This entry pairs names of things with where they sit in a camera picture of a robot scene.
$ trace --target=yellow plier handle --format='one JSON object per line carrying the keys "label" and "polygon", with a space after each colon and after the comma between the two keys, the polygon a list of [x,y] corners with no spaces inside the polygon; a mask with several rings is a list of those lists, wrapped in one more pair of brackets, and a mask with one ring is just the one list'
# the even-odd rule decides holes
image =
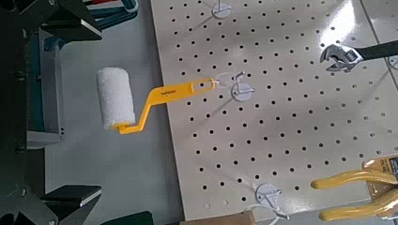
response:
{"label": "yellow plier handle", "polygon": [[[374,170],[342,172],[337,175],[314,180],[311,187],[314,189],[335,188],[353,181],[369,181],[386,185],[398,185],[393,174]],[[319,218],[323,221],[334,221],[349,218],[367,218],[386,212],[398,205],[398,189],[392,189],[376,201],[358,207],[331,208],[323,211]]]}
{"label": "yellow plier handle", "polygon": [[363,170],[342,172],[325,179],[314,180],[311,182],[311,187],[314,189],[336,188],[353,181],[370,181],[386,185],[398,185],[398,181],[393,174],[373,170]]}
{"label": "yellow plier handle", "polygon": [[398,189],[392,189],[376,201],[358,207],[341,207],[324,210],[319,218],[335,221],[351,218],[368,218],[384,213],[398,205]]}

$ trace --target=yellow handle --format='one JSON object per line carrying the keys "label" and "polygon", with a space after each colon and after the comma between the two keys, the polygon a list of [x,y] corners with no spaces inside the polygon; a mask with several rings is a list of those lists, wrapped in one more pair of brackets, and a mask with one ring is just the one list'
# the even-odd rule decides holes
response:
{"label": "yellow handle", "polygon": [[363,170],[363,171],[342,172],[325,179],[314,180],[313,182],[311,182],[311,187],[313,187],[314,189],[335,188],[340,185],[344,185],[359,180],[390,184],[390,185],[398,185],[397,179],[391,173]]}
{"label": "yellow handle", "polygon": [[[196,87],[196,85],[206,86],[207,83],[209,83],[207,87]],[[177,85],[155,88],[149,93],[146,99],[146,104],[141,114],[140,122],[137,126],[130,127],[129,125],[121,124],[114,126],[114,128],[117,128],[120,134],[129,134],[142,131],[144,129],[151,106],[196,96],[215,88],[216,82],[213,78],[206,78],[195,82],[184,82]]]}
{"label": "yellow handle", "polygon": [[367,218],[386,212],[398,205],[398,190],[392,189],[370,204],[359,207],[331,208],[323,211],[319,218],[323,221],[335,221],[350,218]]}

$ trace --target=white roller cover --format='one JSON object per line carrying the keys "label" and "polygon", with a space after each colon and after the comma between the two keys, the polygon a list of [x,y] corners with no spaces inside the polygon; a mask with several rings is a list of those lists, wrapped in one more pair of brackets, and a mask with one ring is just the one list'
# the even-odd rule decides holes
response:
{"label": "white roller cover", "polygon": [[129,74],[118,67],[106,67],[97,72],[99,106],[105,129],[120,123],[135,123]]}

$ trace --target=pegboard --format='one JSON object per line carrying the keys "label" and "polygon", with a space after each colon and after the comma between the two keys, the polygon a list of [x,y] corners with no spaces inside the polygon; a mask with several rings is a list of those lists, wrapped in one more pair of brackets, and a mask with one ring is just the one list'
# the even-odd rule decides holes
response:
{"label": "pegboard", "polygon": [[225,3],[234,9],[217,20],[215,2],[152,0],[165,84],[245,71],[243,81],[256,89],[246,102],[219,88],[168,104],[186,219],[241,212],[263,183],[282,190],[289,214],[369,199],[364,182],[310,188],[398,151],[397,90],[384,60],[349,74],[319,63],[332,43],[376,44],[361,2]]}
{"label": "pegboard", "polygon": [[[379,43],[398,40],[398,2],[361,0],[371,20]],[[395,80],[398,78],[398,57],[388,59]]]}

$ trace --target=pegboard hook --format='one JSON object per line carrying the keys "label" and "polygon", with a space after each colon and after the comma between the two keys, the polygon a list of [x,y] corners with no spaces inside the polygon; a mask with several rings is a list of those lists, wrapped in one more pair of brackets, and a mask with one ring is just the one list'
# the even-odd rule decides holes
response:
{"label": "pegboard hook", "polygon": [[240,102],[249,100],[252,96],[252,93],[255,92],[255,89],[251,88],[247,83],[240,82],[244,75],[244,71],[238,73],[238,75],[235,77],[236,83],[231,88],[232,98]]}
{"label": "pegboard hook", "polygon": [[222,3],[222,0],[219,0],[219,4],[214,6],[211,10],[213,15],[219,19],[226,18],[232,11],[232,6],[228,6]]}

